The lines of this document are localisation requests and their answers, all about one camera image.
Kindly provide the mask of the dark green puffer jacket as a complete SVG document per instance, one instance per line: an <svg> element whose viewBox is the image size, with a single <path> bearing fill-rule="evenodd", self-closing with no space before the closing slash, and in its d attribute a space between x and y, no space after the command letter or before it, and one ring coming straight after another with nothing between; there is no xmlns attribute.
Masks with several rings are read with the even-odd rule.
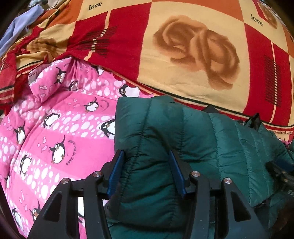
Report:
<svg viewBox="0 0 294 239"><path fill-rule="evenodd" d="M168 153L210 180L229 177L273 231L286 199L266 163L293 163L293 153L263 125L252 129L220 113L206 113L170 97L118 99L115 149L126 162L115 195L106 204L112 238L182 238L189 204L178 194Z"/></svg>

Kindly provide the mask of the pink penguin fleece blanket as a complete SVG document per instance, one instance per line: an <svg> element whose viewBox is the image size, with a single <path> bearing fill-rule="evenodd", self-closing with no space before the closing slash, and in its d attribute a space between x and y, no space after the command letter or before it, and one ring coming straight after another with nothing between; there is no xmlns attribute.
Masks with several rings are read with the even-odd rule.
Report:
<svg viewBox="0 0 294 239"><path fill-rule="evenodd" d="M72 57L29 74L22 97L1 121L1 186L21 235L29 234L63 178L86 178L112 160L120 97L144 94Z"/></svg>

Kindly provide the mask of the red cream rose blanket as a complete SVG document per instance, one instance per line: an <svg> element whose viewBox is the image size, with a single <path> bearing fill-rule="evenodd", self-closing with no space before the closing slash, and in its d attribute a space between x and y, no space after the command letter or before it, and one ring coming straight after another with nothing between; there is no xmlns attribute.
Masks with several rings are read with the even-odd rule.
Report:
<svg viewBox="0 0 294 239"><path fill-rule="evenodd" d="M143 91L293 137L293 34L263 1L59 1L1 57L1 110L35 67L72 56Z"/></svg>

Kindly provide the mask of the lavender cloth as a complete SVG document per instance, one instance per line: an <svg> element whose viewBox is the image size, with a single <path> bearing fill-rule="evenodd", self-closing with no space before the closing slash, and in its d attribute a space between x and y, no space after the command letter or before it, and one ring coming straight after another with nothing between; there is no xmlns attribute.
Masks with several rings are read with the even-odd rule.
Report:
<svg viewBox="0 0 294 239"><path fill-rule="evenodd" d="M1 57L9 50L23 30L34 23L44 12L41 5L37 4L25 13L17 16L9 25L1 38Z"/></svg>

